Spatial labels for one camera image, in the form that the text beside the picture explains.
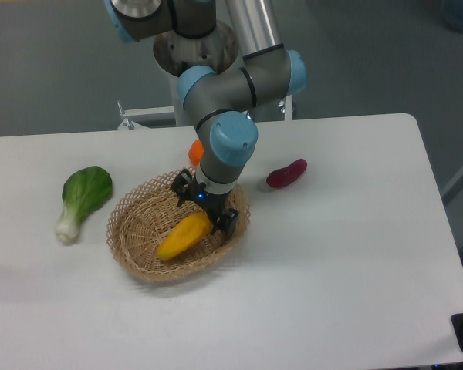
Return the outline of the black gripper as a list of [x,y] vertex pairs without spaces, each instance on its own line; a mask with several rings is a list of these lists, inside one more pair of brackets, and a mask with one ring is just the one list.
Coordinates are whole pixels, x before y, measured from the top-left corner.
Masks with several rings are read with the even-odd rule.
[[178,207],[191,200],[205,211],[212,222],[211,234],[221,231],[225,236],[233,235],[239,212],[234,208],[226,207],[230,191],[222,194],[209,193],[206,184],[193,179],[188,169],[183,169],[177,174],[170,185],[170,190],[177,197]]

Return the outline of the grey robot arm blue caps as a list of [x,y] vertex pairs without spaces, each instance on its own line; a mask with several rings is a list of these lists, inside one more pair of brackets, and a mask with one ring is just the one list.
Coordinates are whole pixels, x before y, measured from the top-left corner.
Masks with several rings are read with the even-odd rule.
[[196,203],[214,230],[232,234],[238,211],[226,201],[258,140],[246,113],[306,85],[300,54],[284,47],[272,3],[229,1],[231,38],[221,37],[213,1],[108,1],[107,13],[128,42],[163,36],[165,69],[177,77],[177,102],[204,147],[195,173],[171,184],[180,203]]

